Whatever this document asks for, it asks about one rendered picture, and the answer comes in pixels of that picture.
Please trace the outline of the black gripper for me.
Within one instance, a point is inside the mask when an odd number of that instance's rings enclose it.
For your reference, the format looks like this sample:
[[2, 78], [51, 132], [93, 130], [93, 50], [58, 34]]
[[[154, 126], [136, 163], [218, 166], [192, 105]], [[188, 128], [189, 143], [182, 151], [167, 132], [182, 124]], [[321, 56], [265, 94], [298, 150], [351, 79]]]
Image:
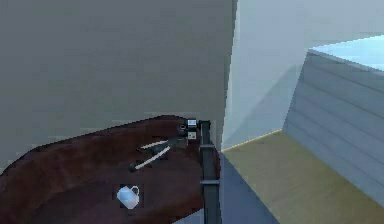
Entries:
[[140, 146], [137, 148], [138, 151], [144, 151], [148, 148], [152, 148], [152, 147], [155, 147], [155, 146], [158, 146], [158, 145], [162, 145], [162, 144], [165, 144], [168, 142], [168, 145], [167, 147], [163, 148], [162, 150], [158, 151], [157, 153], [155, 153], [152, 157], [150, 157], [149, 159], [143, 161], [143, 162], [140, 162], [140, 163], [137, 163], [137, 164], [133, 164], [129, 167], [129, 171], [130, 172], [136, 172], [137, 170], [151, 164], [152, 162], [154, 162], [155, 160], [163, 157], [164, 155], [166, 155], [166, 153], [173, 147], [176, 147], [176, 148], [186, 148], [188, 146], [188, 126], [186, 124], [180, 124], [177, 128], [177, 135], [170, 138], [169, 140], [161, 140], [161, 141], [157, 141], [157, 142], [153, 142], [153, 143], [150, 143], [150, 144], [147, 144], [147, 145], [143, 145], [143, 146]]

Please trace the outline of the dark red sofa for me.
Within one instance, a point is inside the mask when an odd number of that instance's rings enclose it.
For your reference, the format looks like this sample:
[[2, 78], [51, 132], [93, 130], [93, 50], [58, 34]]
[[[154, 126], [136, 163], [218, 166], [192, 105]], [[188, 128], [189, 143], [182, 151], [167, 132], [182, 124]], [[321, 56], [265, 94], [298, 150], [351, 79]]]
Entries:
[[[174, 224], [203, 213], [199, 141], [152, 156], [137, 148], [177, 135], [187, 118], [162, 115], [36, 147], [0, 173], [0, 224]], [[138, 186], [127, 209], [121, 187]]]

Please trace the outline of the grey slatted cabinet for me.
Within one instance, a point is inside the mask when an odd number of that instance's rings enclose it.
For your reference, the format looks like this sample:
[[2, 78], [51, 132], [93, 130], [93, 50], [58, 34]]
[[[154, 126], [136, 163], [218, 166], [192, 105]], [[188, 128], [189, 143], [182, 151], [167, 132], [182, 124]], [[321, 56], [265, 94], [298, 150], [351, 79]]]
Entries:
[[384, 35], [310, 48], [283, 131], [384, 207]]

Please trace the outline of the white mug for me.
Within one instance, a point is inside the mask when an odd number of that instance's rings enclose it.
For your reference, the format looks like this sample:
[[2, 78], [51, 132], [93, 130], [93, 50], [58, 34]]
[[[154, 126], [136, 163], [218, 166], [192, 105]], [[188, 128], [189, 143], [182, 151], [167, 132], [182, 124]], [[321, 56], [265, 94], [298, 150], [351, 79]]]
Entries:
[[134, 209], [140, 202], [140, 189], [138, 186], [121, 187], [117, 192], [117, 199], [127, 209]]

